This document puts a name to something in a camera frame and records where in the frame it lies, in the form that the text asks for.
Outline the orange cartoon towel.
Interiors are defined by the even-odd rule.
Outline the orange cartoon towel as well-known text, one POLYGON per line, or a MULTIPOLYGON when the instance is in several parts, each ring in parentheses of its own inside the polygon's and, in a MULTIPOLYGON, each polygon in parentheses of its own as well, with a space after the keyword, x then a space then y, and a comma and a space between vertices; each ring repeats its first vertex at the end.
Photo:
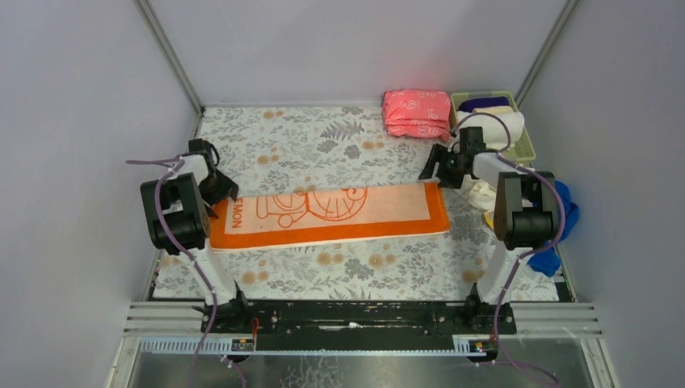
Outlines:
POLYGON ((242 251, 446 233, 450 221, 435 183, 294 192, 224 200, 210 245, 242 251))

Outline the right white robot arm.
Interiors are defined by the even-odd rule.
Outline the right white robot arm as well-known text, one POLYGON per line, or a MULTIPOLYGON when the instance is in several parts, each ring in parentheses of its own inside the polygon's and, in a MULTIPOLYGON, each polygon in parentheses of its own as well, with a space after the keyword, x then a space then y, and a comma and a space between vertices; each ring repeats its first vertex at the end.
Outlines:
POLYGON ((490 334, 500 323, 515 333, 507 295, 520 268, 532 255, 553 247, 565 227, 563 203, 548 171, 514 164, 486 147, 480 127, 460 129, 457 150, 432 146, 420 180, 436 178, 441 188, 460 188, 466 176, 480 179, 495 191, 494 234, 498 243, 483 277, 448 323, 458 332, 490 334))

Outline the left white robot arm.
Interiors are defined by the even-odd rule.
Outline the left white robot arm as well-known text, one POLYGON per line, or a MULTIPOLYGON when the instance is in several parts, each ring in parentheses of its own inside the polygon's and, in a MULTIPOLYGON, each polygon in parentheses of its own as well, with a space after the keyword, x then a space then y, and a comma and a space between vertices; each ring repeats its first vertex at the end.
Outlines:
POLYGON ((216 147, 201 138, 190 140, 185 154, 154 161, 166 168, 159 179, 141 185, 147 229, 152 244, 177 257, 203 293, 202 331, 231 333, 251 324, 248 302, 237 282, 225 274, 210 243, 214 206, 237 200, 238 185, 218 168, 216 147))

